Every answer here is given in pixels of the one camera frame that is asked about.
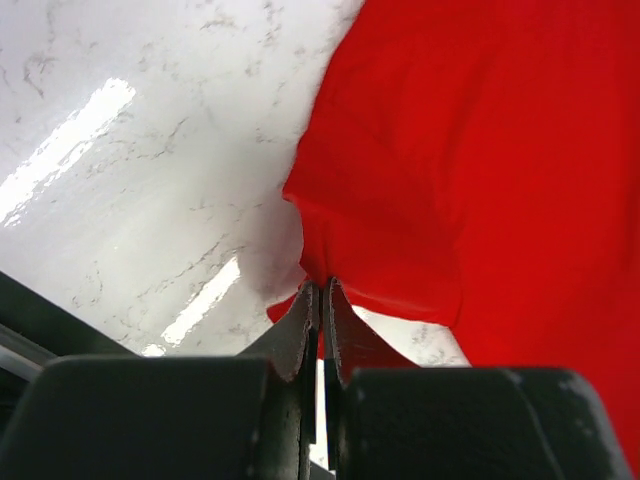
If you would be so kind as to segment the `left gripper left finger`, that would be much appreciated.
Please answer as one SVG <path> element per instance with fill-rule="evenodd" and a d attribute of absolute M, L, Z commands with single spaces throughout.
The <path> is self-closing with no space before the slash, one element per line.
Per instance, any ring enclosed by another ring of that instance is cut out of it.
<path fill-rule="evenodd" d="M 5 479 L 316 479 L 320 292 L 234 356 L 74 355 L 1 401 Z"/>

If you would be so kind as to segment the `plain red t-shirt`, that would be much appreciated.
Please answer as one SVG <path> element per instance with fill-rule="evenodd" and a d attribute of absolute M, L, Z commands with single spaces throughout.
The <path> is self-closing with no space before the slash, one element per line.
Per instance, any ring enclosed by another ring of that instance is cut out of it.
<path fill-rule="evenodd" d="M 283 196 L 309 279 L 579 372 L 638 466 L 637 2 L 365 2 Z"/>

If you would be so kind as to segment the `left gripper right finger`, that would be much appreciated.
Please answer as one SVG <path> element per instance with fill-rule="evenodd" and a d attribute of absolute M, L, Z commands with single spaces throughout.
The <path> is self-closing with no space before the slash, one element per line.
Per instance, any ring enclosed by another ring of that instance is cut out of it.
<path fill-rule="evenodd" d="M 558 368 L 423 368 L 323 290 L 328 463 L 340 479 L 629 479 L 596 390 Z"/>

